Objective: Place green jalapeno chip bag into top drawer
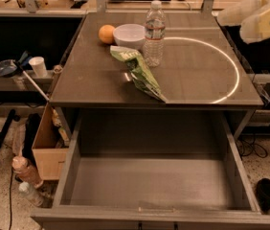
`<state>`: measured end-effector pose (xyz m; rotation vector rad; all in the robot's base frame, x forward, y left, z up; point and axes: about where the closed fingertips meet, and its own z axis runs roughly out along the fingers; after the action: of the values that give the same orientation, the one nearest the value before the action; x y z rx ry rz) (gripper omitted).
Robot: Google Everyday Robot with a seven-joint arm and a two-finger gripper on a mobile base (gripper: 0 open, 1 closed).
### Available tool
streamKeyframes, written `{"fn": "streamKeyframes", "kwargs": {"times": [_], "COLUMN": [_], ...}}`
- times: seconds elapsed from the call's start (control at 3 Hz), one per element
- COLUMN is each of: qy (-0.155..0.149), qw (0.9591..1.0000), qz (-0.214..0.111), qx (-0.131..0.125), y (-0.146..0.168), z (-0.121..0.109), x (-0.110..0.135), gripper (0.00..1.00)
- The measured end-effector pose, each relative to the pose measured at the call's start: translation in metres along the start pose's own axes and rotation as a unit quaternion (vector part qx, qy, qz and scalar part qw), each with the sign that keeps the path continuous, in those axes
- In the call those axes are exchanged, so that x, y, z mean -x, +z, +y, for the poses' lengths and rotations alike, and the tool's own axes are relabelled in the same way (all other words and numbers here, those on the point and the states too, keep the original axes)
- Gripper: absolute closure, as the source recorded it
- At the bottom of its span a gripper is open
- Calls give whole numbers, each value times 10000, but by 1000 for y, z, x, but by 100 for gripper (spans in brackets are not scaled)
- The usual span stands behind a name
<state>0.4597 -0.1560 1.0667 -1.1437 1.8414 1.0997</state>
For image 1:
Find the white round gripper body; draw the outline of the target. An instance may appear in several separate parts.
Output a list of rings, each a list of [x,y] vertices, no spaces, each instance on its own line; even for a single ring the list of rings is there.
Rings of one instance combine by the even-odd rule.
[[[242,0],[218,13],[217,22],[221,26],[237,26],[258,11],[264,5],[263,0]]]

